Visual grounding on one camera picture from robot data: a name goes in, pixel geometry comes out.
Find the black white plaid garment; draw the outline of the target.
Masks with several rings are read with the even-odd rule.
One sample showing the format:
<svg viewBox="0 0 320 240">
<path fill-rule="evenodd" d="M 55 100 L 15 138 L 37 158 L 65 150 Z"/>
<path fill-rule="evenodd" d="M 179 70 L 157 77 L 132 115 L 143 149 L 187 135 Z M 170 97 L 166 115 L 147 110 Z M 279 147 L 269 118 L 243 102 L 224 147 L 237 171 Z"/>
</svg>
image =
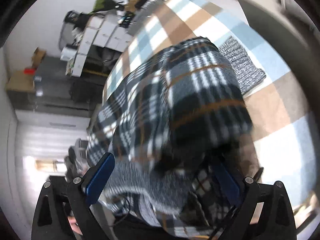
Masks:
<svg viewBox="0 0 320 240">
<path fill-rule="evenodd" d="M 190 38 L 121 81 L 89 133 L 87 162 L 114 155 L 101 196 L 115 216 L 176 237 L 208 236 L 232 207 L 214 168 L 251 129 L 229 61 L 207 38 Z"/>
</svg>

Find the checked bed sheet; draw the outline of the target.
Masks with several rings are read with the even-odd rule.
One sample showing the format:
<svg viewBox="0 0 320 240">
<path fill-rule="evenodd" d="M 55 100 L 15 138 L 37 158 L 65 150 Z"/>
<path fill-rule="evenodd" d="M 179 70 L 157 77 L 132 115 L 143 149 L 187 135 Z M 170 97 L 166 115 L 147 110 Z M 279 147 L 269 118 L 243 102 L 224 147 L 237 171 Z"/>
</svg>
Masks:
<svg viewBox="0 0 320 240">
<path fill-rule="evenodd" d="M 143 22 L 106 81 L 107 99 L 127 74 L 163 48 L 202 36 L 219 46 L 233 37 L 266 78 L 245 95 L 253 120 L 253 145 L 262 181 L 282 181 L 293 208 L 314 188 L 319 135 L 313 113 L 293 72 L 249 25 L 205 0 L 167 0 Z"/>
</svg>

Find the dark grey low cabinet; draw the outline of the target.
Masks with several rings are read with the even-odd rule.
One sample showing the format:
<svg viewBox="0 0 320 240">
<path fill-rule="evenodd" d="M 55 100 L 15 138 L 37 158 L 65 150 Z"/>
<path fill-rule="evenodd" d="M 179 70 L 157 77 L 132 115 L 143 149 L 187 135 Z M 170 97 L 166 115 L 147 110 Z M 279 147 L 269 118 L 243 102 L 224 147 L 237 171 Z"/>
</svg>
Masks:
<svg viewBox="0 0 320 240">
<path fill-rule="evenodd" d="M 66 75 L 67 63 L 46 56 L 33 74 L 15 71 L 5 86 L 14 109 L 91 117 L 102 102 L 106 76 L 83 72 Z"/>
</svg>

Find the grey knit folded garment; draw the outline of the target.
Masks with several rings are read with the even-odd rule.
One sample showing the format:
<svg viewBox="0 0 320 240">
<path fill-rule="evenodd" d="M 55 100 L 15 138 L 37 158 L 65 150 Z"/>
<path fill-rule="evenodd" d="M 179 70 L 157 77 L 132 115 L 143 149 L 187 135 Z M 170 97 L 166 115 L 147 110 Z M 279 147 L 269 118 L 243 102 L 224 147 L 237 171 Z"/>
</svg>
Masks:
<svg viewBox="0 0 320 240">
<path fill-rule="evenodd" d="M 230 62 L 242 95 L 261 84 L 266 78 L 265 72 L 257 68 L 244 47 L 230 36 L 219 46 L 220 53 Z"/>
</svg>

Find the open cardboard box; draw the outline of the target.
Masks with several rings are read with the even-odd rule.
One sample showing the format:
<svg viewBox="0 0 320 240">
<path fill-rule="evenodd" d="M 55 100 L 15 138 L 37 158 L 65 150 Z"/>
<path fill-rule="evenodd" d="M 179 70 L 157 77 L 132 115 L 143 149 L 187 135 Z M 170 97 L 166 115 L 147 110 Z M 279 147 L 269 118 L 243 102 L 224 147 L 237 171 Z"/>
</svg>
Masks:
<svg viewBox="0 0 320 240">
<path fill-rule="evenodd" d="M 40 65 L 40 63 L 42 62 L 45 55 L 46 55 L 46 50 L 37 47 L 33 53 L 32 58 L 31 58 L 32 67 L 37 68 Z"/>
</svg>

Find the cluttered white boxes stack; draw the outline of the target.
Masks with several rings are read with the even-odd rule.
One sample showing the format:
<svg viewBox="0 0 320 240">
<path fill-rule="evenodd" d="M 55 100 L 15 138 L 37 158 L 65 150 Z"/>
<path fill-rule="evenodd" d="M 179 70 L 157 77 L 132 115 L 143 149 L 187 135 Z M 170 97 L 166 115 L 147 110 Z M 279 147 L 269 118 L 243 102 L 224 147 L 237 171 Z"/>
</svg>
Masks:
<svg viewBox="0 0 320 240">
<path fill-rule="evenodd" d="M 66 75 L 108 76 L 143 23 L 165 0 L 97 0 L 90 13 L 67 12 L 59 37 Z"/>
</svg>

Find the grey sweatshirt garment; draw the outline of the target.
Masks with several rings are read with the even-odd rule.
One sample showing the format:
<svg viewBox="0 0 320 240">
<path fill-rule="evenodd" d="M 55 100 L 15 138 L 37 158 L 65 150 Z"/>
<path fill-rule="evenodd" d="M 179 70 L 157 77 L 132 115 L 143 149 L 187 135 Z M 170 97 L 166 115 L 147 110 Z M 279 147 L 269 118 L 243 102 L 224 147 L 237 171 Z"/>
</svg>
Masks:
<svg viewBox="0 0 320 240">
<path fill-rule="evenodd" d="M 249 25 L 285 60 L 319 115 L 319 31 L 294 0 L 238 0 Z"/>
</svg>

